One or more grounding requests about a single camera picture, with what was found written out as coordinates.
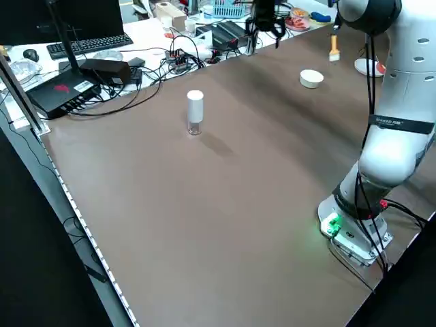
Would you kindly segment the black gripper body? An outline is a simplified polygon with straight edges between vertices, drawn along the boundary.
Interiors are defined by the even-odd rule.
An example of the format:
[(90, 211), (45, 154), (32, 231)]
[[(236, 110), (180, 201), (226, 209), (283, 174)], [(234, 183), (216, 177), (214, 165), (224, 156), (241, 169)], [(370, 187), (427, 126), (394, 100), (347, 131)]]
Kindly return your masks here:
[(275, 1), (253, 1), (253, 22), (259, 30), (272, 30), (275, 26)]

